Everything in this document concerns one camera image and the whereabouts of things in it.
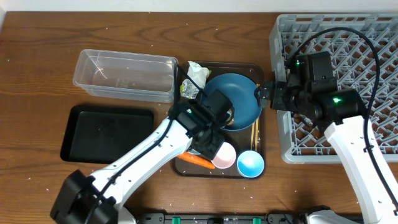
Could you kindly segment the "light blue rice bowl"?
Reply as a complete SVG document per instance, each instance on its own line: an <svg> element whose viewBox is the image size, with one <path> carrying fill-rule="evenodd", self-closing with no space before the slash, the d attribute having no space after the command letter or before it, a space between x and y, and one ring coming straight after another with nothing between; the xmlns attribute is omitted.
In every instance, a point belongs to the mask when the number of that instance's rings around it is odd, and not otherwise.
<svg viewBox="0 0 398 224"><path fill-rule="evenodd" d="M189 149L187 152L190 153L190 154L193 154L193 155L200 155L201 154L200 152L197 152L194 149Z"/></svg>

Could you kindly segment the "small light blue bowl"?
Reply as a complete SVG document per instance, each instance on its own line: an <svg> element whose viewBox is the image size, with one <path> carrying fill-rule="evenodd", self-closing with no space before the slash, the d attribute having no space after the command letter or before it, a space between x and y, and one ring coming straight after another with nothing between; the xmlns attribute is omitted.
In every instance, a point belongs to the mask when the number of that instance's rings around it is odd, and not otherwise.
<svg viewBox="0 0 398 224"><path fill-rule="evenodd" d="M246 178L259 177L265 169L263 157L256 151L244 151L237 158L237 170Z"/></svg>

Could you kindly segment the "pink small bowl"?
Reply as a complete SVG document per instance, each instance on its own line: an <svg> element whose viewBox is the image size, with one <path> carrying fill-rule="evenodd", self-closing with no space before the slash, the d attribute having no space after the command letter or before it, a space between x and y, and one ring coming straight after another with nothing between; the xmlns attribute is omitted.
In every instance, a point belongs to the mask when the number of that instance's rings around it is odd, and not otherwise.
<svg viewBox="0 0 398 224"><path fill-rule="evenodd" d="M218 169L227 169L234 164L235 160L236 151L234 147L230 143L224 142L211 163Z"/></svg>

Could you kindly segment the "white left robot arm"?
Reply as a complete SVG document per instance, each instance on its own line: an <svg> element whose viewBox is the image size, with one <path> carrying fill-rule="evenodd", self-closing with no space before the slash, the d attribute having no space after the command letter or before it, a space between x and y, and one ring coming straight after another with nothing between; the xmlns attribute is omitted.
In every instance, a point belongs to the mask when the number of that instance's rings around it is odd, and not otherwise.
<svg viewBox="0 0 398 224"><path fill-rule="evenodd" d="M131 194L165 163L189 148L209 160L224 143L220 128L233 104L222 92L174 104L145 140L103 169L85 176L80 170L63 182L50 217L56 223L135 223L124 208Z"/></svg>

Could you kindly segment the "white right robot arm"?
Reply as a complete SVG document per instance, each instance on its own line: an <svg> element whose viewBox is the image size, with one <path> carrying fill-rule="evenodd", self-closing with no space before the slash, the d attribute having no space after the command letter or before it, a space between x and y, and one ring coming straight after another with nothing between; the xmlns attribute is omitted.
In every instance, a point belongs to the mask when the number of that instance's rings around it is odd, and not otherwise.
<svg viewBox="0 0 398 224"><path fill-rule="evenodd" d="M258 105L312 120L340 158L364 222L397 223L397 181L359 93L338 89L328 52L294 56L288 69L287 81L266 81L255 89Z"/></svg>

